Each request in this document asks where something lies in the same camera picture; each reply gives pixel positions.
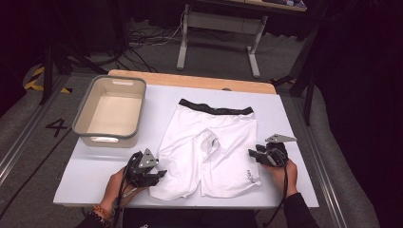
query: gray carpet floor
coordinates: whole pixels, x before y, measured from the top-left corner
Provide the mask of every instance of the gray carpet floor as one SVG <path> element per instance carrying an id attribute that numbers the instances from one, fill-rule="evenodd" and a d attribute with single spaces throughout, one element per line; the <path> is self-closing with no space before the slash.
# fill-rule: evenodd
<path id="1" fill-rule="evenodd" d="M 135 28 L 148 28 L 148 25 L 147 23 L 135 25 Z M 261 77 L 254 79 L 245 52 L 245 44 L 253 40 L 252 36 L 191 30 L 185 67 L 182 71 L 176 69 L 180 48 L 177 39 L 180 39 L 180 36 L 163 45 L 143 45 L 136 51 L 149 66 L 155 67 L 161 73 L 267 83 L 269 79 L 281 78 L 288 74 L 303 45 L 303 42 L 298 42 L 295 37 L 264 35 L 257 51 Z M 125 53 L 136 62 L 142 62 L 133 52 Z M 91 60 L 99 62 L 108 58 L 110 57 L 98 54 L 92 56 Z M 124 56 L 119 60 L 120 63 L 113 62 L 104 65 L 103 68 L 111 70 L 129 67 L 131 70 L 147 71 L 146 66 L 138 63 L 133 65 L 132 61 Z M 26 81 L 37 67 L 34 66 L 27 73 Z M 55 130 L 47 128 L 47 125 L 60 119 L 65 120 L 65 126 L 72 125 L 78 105 L 95 76 L 97 74 L 82 67 L 75 67 L 70 76 L 55 73 L 54 81 L 62 82 L 59 86 L 71 88 L 71 93 L 55 92 L 46 105 L 38 106 L 42 92 L 28 90 L 28 94 L 0 119 L 1 167 L 5 165 L 4 161 L 14 155 L 16 147 L 22 147 L 21 155 L 16 155 L 18 160 L 7 173 L 7 177 L 0 182 L 0 210 L 4 210 L 24 181 L 49 155 L 27 185 L 13 199 L 10 208 L 0 221 L 2 227 L 74 227 L 84 218 L 81 208 L 68 208 L 52 203 L 78 136 L 70 132 L 53 150 L 67 131 L 61 130 L 55 137 Z M 317 193 L 319 208 L 311 210 L 317 223 L 320 227 L 379 227 L 373 206 L 355 181 L 332 136 L 327 122 L 326 105 L 320 91 L 316 89 L 314 93 L 311 126 L 308 127 L 301 120 L 300 110 L 304 96 L 291 97 L 288 93 L 290 87 L 288 84 L 281 85 L 277 91 L 298 138 L 298 146 Z M 32 134 L 27 137 L 27 143 L 18 144 L 21 133 L 26 132 L 27 127 L 31 125 L 34 127 Z M 315 166 L 317 157 L 313 156 L 313 147 L 320 153 L 320 161 L 323 162 L 331 183 L 328 186 L 324 186 L 326 183 L 319 177 L 321 173 Z M 337 205 L 332 205 L 328 201 L 326 189 L 333 190 Z M 340 208 L 342 221 L 334 218 L 332 213 L 334 207 Z M 264 222 L 267 222 L 273 213 L 274 210 L 257 211 L 259 225 L 263 227 Z M 286 227 L 281 210 L 270 227 Z"/>

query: plastic bin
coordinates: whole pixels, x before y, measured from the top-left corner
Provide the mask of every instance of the plastic bin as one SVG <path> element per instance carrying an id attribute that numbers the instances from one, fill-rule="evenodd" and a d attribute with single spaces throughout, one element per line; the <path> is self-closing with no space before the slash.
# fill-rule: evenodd
<path id="1" fill-rule="evenodd" d="M 137 143 L 146 83 L 100 75 L 89 86 L 73 123 L 86 145 L 133 147 Z"/>

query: hand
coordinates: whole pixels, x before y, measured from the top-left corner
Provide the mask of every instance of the hand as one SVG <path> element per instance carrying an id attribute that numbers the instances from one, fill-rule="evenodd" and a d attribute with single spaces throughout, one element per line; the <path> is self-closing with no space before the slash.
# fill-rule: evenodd
<path id="1" fill-rule="evenodd" d="M 125 171 L 125 168 L 123 167 L 121 170 L 119 170 L 119 172 L 110 176 L 109 182 L 107 183 L 107 186 L 106 186 L 104 198 L 102 199 L 102 201 L 100 203 L 100 207 L 104 208 L 109 213 L 110 216 L 112 215 L 112 211 L 113 211 L 112 203 L 119 196 L 119 188 L 121 186 L 124 171 Z M 134 188 L 131 185 L 128 185 L 127 187 L 126 186 L 127 186 L 127 181 L 125 180 L 124 186 L 123 186 L 123 188 L 125 188 L 124 193 L 126 193 Z M 146 188 L 147 187 L 138 188 L 132 194 L 130 194 L 128 197 L 122 199 L 121 208 L 125 207 L 128 203 L 131 202 L 131 200 L 133 200 L 133 198 L 137 194 L 139 194 Z"/>
<path id="2" fill-rule="evenodd" d="M 265 164 L 262 164 L 261 166 L 272 174 L 273 181 L 278 190 L 281 193 L 284 192 L 284 167 L 272 167 Z M 297 166 L 291 160 L 288 160 L 287 162 L 287 176 L 288 188 L 286 198 L 297 193 Z"/>

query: person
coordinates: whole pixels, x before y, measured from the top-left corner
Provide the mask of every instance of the person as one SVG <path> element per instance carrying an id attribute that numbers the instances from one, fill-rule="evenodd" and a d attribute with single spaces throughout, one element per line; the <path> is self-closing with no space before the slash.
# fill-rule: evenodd
<path id="1" fill-rule="evenodd" d="M 273 177 L 273 181 L 282 193 L 284 188 L 284 168 L 262 164 Z M 287 162 L 288 188 L 284 201 L 284 215 L 289 228 L 316 228 L 317 222 L 312 217 L 302 195 L 297 190 L 297 166 Z M 99 205 L 76 228 L 111 227 L 113 201 L 118 197 L 124 169 L 113 174 L 106 186 L 105 194 Z M 125 193 L 134 187 L 128 185 Z M 127 198 L 122 199 L 124 208 L 137 194 L 146 188 L 136 189 Z M 252 210 L 163 210 L 163 209 L 126 209 L 124 227 L 241 227 L 257 228 Z"/>

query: person's left hand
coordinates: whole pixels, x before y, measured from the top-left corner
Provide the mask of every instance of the person's left hand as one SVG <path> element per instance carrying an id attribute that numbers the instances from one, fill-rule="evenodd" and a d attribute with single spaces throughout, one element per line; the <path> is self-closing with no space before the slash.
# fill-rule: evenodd
<path id="1" fill-rule="evenodd" d="M 100 203 L 100 207 L 104 208 L 109 213 L 110 216 L 112 215 L 112 211 L 113 211 L 112 203 L 119 196 L 119 188 L 121 186 L 124 171 L 125 171 L 125 168 L 123 167 L 117 173 L 110 176 L 109 182 L 107 183 L 107 186 L 106 186 L 104 198 L 102 199 L 102 201 Z M 132 190 L 134 188 L 134 186 L 127 185 L 127 181 L 125 180 L 123 188 L 124 188 L 124 193 L 126 193 L 126 192 Z M 128 203 L 131 202 L 131 200 L 133 200 L 133 198 L 137 194 L 139 194 L 140 192 L 142 192 L 143 190 L 145 190 L 147 188 L 148 187 L 138 188 L 133 193 L 131 193 L 128 197 L 122 199 L 121 208 L 124 208 Z"/>

